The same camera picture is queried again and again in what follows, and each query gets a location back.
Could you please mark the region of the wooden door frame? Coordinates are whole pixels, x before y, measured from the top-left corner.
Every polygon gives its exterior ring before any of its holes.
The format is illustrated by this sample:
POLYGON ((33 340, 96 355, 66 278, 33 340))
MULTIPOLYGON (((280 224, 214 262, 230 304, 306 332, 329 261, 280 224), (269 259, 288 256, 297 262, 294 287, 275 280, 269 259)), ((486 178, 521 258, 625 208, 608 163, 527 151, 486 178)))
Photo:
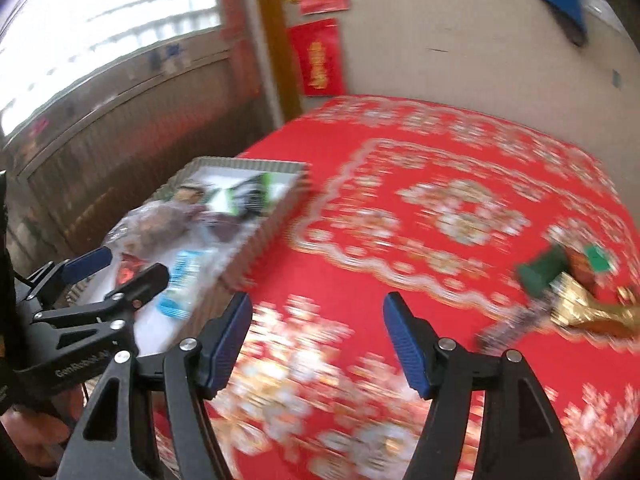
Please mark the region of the wooden door frame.
POLYGON ((300 104, 297 70, 288 40, 288 26, 282 0, 257 0, 259 16, 268 50, 269 68, 277 90, 279 110, 284 122, 303 113, 300 104))

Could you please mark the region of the dark candy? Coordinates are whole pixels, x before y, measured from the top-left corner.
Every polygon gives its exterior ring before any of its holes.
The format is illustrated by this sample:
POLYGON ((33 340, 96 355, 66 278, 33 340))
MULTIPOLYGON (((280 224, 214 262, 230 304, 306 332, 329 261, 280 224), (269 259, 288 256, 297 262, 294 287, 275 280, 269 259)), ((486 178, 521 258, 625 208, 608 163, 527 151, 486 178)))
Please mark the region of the dark candy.
POLYGON ((245 223, 245 218, 225 212, 211 212, 205 220, 209 232, 221 243, 231 242, 241 232, 245 223))

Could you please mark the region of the glass block window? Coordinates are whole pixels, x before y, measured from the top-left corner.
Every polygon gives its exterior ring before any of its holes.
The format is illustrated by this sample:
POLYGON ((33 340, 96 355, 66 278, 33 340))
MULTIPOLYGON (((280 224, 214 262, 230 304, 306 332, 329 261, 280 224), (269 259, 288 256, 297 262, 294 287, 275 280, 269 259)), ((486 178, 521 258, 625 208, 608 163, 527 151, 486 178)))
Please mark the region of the glass block window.
POLYGON ((121 58, 220 24, 218 0, 26 0, 1 33, 1 132, 121 58))

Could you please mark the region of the clear packet of round biscuits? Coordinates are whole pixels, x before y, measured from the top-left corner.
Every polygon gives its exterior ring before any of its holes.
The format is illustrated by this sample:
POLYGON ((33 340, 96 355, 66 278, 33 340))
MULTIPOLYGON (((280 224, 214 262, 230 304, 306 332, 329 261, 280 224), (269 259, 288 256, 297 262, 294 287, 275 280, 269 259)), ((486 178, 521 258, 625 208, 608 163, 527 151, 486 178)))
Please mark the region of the clear packet of round biscuits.
POLYGON ((179 185, 171 196, 171 201, 176 203, 196 205, 203 203, 208 193, 208 186, 201 182, 184 182, 179 185))

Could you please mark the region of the small red brown snack packet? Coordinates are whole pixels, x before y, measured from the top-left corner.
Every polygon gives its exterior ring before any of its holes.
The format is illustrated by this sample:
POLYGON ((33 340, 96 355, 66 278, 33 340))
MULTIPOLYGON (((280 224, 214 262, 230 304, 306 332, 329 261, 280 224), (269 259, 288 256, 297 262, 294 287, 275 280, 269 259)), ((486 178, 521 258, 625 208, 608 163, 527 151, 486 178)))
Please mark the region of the small red brown snack packet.
POLYGON ((568 267, 570 275, 575 281, 578 281, 584 289, 587 289, 591 295, 597 293, 597 279, 593 268, 583 252, 578 252, 573 248, 565 248, 568 259, 568 267))

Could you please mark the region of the dark brown chocolate bar wrapper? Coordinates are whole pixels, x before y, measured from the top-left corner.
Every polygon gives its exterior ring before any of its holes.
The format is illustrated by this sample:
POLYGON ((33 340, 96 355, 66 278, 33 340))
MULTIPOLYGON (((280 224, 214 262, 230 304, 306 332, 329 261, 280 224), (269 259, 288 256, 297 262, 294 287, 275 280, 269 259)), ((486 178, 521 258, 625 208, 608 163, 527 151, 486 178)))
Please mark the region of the dark brown chocolate bar wrapper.
POLYGON ((512 349, 524 336, 547 323, 553 310, 554 295, 545 292, 540 298, 517 307, 503 320, 481 330, 475 337, 477 350, 486 356, 500 356, 512 349))

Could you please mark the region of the clear bag of dried snacks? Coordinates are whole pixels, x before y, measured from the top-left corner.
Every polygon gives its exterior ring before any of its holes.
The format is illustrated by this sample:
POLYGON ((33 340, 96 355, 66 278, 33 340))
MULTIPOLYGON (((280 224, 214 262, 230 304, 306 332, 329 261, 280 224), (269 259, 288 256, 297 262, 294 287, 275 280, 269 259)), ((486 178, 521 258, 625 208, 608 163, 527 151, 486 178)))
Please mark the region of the clear bag of dried snacks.
POLYGON ((147 259, 183 236, 202 211, 197 204, 152 200, 127 212, 108 231, 102 245, 112 252, 147 259))

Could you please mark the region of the red paper bag lower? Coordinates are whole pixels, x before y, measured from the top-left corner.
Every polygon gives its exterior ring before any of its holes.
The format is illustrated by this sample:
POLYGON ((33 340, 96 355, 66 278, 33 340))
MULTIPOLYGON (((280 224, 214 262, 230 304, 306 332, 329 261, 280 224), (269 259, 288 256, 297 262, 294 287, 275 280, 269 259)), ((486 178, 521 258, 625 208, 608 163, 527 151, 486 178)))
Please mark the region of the red paper bag lower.
POLYGON ((304 96, 342 96, 346 92, 336 18, 293 26, 288 40, 304 96))

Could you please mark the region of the red floral tablecloth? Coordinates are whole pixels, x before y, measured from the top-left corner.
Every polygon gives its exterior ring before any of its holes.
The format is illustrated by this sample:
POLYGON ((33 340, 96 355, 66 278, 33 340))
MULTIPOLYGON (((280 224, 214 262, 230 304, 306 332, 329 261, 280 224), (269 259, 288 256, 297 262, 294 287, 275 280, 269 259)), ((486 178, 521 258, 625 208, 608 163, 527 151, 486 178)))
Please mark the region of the red floral tablecloth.
POLYGON ((430 406, 408 386, 382 302, 397 290, 471 347, 526 304, 515 267, 599 245, 598 295, 639 281, 639 233, 601 165, 502 119, 342 96, 245 151, 310 167, 306 202, 246 280, 252 328, 209 403, 237 479, 398 479, 430 406))

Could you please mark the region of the light blue sachima packet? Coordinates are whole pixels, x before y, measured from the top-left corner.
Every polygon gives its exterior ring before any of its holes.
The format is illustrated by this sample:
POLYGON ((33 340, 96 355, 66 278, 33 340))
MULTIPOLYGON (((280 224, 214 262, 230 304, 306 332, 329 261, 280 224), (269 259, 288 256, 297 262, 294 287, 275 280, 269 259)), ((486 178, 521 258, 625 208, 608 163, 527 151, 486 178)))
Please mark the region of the light blue sachima packet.
POLYGON ((176 320, 190 318, 207 285, 213 249, 180 250, 169 270, 169 282, 160 296, 157 310, 176 320))

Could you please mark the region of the small green jelly cup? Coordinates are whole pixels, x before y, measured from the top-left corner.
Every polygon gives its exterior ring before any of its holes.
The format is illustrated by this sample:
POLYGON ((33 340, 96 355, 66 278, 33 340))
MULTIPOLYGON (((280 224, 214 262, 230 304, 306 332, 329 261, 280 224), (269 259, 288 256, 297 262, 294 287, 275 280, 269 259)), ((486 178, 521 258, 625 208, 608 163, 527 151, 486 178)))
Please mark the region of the small green jelly cup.
POLYGON ((586 245, 584 254, 595 274, 608 273, 612 270, 612 263, 610 263, 608 253, 599 245, 586 245))

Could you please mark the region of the red foil snack packet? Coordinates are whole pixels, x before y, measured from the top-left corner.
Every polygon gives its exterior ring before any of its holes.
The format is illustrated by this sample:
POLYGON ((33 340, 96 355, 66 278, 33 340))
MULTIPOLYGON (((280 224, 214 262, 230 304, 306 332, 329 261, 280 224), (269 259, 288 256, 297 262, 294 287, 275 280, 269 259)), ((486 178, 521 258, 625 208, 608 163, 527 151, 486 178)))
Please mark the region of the red foil snack packet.
POLYGON ((120 263, 116 272, 115 286, 119 287, 123 284, 128 283, 133 278, 135 278, 147 265, 148 263, 145 260, 135 255, 123 252, 122 256, 120 257, 120 263))

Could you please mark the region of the green black snack packet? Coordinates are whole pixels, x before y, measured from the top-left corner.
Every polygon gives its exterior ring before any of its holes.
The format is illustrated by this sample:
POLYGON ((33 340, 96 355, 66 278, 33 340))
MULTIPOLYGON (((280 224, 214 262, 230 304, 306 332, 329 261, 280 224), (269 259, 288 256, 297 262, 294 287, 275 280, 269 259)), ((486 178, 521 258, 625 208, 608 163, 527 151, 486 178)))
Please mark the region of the green black snack packet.
POLYGON ((205 205, 217 214, 238 220, 263 216, 277 198, 278 185, 271 172, 258 172, 237 180, 225 188, 217 188, 205 205))

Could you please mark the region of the gold foil snack packet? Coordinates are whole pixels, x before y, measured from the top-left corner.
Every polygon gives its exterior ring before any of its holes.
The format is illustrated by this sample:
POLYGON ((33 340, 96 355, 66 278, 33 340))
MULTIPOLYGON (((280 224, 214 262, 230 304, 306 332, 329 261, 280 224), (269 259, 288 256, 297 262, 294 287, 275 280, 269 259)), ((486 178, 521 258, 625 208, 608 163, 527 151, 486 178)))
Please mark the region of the gold foil snack packet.
POLYGON ((639 336, 638 307, 602 304, 566 273, 551 283, 550 290, 550 318, 556 326, 623 339, 639 336))

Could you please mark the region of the dark green snack packet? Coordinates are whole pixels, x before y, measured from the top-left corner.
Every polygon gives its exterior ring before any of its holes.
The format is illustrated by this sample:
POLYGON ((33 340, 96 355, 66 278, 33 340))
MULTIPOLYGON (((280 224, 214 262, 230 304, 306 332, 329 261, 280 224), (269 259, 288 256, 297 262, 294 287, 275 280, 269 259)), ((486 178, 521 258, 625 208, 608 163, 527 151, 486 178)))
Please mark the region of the dark green snack packet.
POLYGON ((570 270, 570 259, 562 245, 552 244, 533 260, 515 267, 518 284, 533 298, 540 298, 550 284, 562 273, 570 270))

